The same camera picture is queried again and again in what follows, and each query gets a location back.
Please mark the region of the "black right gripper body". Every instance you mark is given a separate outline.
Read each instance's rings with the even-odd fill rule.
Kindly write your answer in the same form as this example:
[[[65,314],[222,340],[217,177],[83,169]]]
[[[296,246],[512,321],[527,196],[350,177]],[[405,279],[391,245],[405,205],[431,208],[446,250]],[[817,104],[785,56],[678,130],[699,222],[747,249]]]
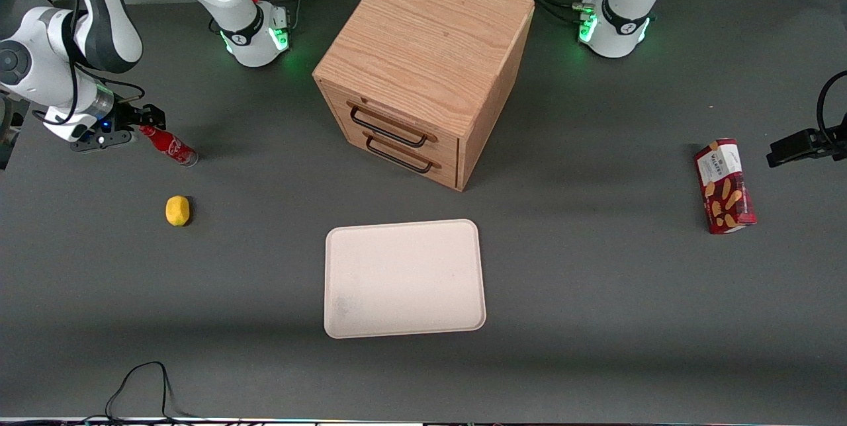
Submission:
[[[109,114],[106,115],[106,133],[128,132],[134,133],[133,126],[143,122],[144,110],[142,107],[130,103],[115,103]]]

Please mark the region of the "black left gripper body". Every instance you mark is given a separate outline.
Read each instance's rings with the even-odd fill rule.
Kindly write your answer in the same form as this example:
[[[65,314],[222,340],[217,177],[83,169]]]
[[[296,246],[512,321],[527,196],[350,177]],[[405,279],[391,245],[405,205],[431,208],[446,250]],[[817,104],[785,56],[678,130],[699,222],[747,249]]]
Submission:
[[[823,131],[826,142],[826,157],[833,161],[846,159],[846,126],[832,126]]]

